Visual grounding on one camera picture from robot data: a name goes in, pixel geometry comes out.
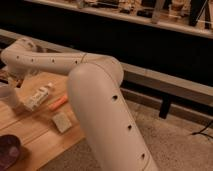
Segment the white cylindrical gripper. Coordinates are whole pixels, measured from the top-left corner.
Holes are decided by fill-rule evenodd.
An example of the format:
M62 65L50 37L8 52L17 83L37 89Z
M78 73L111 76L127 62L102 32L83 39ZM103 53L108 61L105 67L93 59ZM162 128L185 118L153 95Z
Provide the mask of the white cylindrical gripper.
M7 67L7 75L10 81L19 81L23 80L27 74L28 70L25 68L18 68L18 67Z

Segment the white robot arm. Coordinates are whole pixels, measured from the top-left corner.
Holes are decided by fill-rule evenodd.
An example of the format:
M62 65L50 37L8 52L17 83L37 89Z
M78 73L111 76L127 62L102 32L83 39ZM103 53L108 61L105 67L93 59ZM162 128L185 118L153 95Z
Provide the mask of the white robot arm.
M66 75L69 103L102 171L158 171L120 91L120 62L101 54L41 53L20 38L1 52L10 76L29 70Z

